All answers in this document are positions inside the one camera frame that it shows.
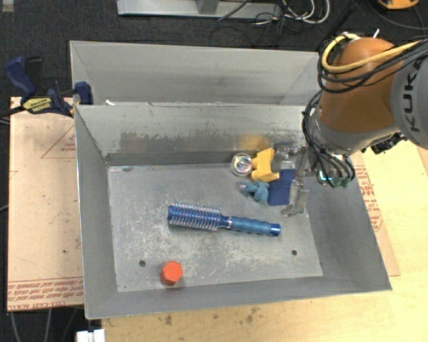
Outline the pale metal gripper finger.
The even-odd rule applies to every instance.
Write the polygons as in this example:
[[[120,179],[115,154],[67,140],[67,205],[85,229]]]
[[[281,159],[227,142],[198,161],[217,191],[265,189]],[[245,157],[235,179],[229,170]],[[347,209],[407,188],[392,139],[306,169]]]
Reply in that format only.
[[[291,168],[297,157],[297,148],[289,143],[276,143],[273,145],[274,155],[270,162],[271,170]]]
[[[288,217],[303,214],[309,193],[310,190],[306,188],[302,180],[293,180],[290,185],[289,204],[280,213]]]

